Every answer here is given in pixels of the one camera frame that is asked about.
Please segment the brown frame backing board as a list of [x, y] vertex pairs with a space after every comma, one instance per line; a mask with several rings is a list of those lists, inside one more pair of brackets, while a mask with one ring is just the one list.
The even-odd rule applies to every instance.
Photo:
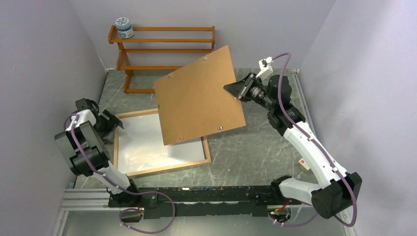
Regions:
[[241, 102], [223, 88], [234, 82], [228, 46], [156, 80], [163, 143], [172, 145], [246, 126]]

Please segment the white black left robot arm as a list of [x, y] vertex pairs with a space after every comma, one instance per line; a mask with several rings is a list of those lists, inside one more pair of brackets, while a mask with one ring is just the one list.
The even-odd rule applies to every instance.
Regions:
[[105, 147], [108, 137], [122, 121], [98, 104], [82, 98], [75, 102], [76, 111], [65, 120], [64, 130], [54, 136], [71, 172], [76, 176], [93, 177], [107, 186], [110, 207], [136, 207], [141, 203], [141, 193], [126, 174], [110, 161]]

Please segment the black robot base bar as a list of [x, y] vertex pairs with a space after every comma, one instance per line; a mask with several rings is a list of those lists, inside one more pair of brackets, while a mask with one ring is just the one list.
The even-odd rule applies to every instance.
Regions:
[[278, 188], [270, 185], [208, 186], [208, 187], [139, 187], [145, 219], [183, 216], [251, 215], [264, 217], [276, 208], [300, 205], [295, 199], [286, 199]]

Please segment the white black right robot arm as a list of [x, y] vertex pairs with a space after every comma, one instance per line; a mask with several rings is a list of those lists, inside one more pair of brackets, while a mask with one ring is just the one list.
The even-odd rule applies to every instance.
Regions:
[[325, 219], [349, 207], [357, 208], [362, 178], [342, 167], [315, 137], [302, 112], [291, 103], [288, 77], [273, 75], [264, 85], [254, 73], [249, 73], [223, 88], [241, 102], [254, 101], [265, 108], [270, 125], [296, 148], [317, 180], [312, 184], [290, 176], [280, 177], [272, 182], [273, 202], [282, 204], [295, 199], [313, 206]]

